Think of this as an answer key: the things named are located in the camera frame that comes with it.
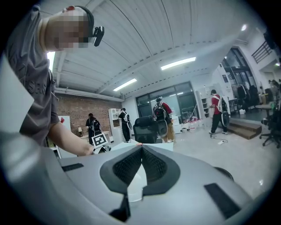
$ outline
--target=gray t-shirt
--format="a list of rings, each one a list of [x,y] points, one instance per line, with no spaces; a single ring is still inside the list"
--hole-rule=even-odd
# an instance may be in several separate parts
[[[20,133],[46,146],[50,124],[59,122],[59,118],[57,99],[53,94],[55,81],[49,70],[47,54],[38,41],[40,20],[40,7],[35,5],[15,27],[7,41],[5,54],[16,76],[34,98]]]

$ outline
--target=person wearing red shirt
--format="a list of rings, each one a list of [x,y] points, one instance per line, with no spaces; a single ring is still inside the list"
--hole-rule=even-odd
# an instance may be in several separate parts
[[[159,104],[162,102],[162,97],[157,97],[156,98],[156,105],[153,107],[153,111],[156,108],[156,106],[159,106]],[[167,142],[168,140],[173,141],[175,136],[174,136],[174,129],[173,129],[173,124],[172,124],[172,120],[169,116],[169,114],[172,113],[171,108],[169,107],[169,105],[166,102],[162,102],[162,106],[166,111],[166,118],[165,121],[167,122],[167,135],[165,137],[163,137],[164,142]]]
[[[212,97],[212,104],[210,105],[210,108],[215,108],[215,110],[213,115],[212,129],[209,131],[209,133],[214,134],[220,122],[223,127],[223,134],[227,135],[228,134],[227,128],[222,123],[222,118],[221,118],[222,113],[218,109],[219,100],[217,98],[220,99],[220,96],[216,93],[216,90],[211,90],[211,95],[213,97]]]

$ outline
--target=wire on floor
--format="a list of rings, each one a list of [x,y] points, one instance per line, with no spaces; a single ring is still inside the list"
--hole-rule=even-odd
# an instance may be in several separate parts
[[[216,138],[216,135],[211,135],[210,138],[211,138],[211,139],[216,139],[216,140],[222,140],[222,141],[225,141],[226,143],[228,143],[228,140],[226,140],[226,139],[221,139],[221,138]]]

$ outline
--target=wooden platform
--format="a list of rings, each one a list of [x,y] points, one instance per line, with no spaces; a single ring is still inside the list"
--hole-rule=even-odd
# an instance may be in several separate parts
[[[227,130],[250,140],[262,132],[262,126],[253,123],[230,120]]]

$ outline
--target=table lamp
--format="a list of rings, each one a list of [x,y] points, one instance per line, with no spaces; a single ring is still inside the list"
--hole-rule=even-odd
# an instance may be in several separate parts
[[[82,137],[82,128],[78,128],[78,132],[80,133],[80,137]]]

